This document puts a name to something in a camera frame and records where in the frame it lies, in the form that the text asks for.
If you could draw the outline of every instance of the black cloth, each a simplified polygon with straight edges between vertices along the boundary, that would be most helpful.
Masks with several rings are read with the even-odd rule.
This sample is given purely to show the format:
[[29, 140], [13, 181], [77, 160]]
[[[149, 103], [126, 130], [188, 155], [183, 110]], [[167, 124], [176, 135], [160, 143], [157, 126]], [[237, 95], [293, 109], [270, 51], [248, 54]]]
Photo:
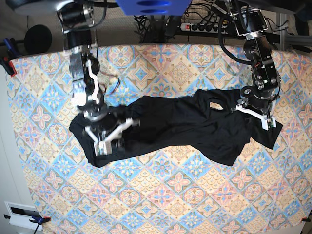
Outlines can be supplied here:
[[[272, 149], [282, 124], [268, 131], [261, 121], [240, 111], [231, 112], [240, 99], [239, 90], [199, 89], [181, 98], [143, 96], [124, 108], [125, 117], [140, 120], [140, 127], [123, 132], [124, 151], [95, 156], [93, 141], [82, 131], [90, 125], [81, 114], [69, 130], [83, 147], [88, 162], [102, 167], [111, 161], [143, 155], [167, 146], [191, 145], [212, 161], [232, 166], [250, 137]], [[217, 103], [223, 110], [210, 107]]]

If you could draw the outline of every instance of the table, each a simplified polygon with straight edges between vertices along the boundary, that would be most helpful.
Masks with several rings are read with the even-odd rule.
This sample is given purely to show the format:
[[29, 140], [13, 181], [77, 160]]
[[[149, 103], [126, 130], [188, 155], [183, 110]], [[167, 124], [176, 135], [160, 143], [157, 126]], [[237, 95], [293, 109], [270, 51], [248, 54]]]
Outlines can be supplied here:
[[[241, 48], [230, 51], [244, 58]], [[247, 234], [300, 224], [312, 208], [312, 63], [288, 52], [274, 51], [273, 59], [282, 79], [274, 116], [284, 125], [273, 150], [251, 140], [228, 167], [173, 146], [103, 168], [87, 163], [68, 130], [77, 114], [69, 58], [14, 60], [11, 116], [34, 205], [52, 218], [44, 232]], [[251, 84], [250, 67], [219, 46], [100, 47], [98, 60], [105, 100], [115, 106], [142, 95], [177, 98]], [[110, 95], [116, 76], [121, 84]]]

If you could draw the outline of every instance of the power strip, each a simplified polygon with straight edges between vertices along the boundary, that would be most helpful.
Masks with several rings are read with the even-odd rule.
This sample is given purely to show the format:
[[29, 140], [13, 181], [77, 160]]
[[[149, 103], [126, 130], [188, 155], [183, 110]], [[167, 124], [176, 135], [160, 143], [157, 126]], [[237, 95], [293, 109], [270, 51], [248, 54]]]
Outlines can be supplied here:
[[205, 24], [196, 24], [196, 23], [182, 23], [180, 26], [181, 31], [184, 32], [200, 32], [200, 33], [210, 33], [210, 32], [217, 32], [218, 25], [211, 27], [211, 25]]

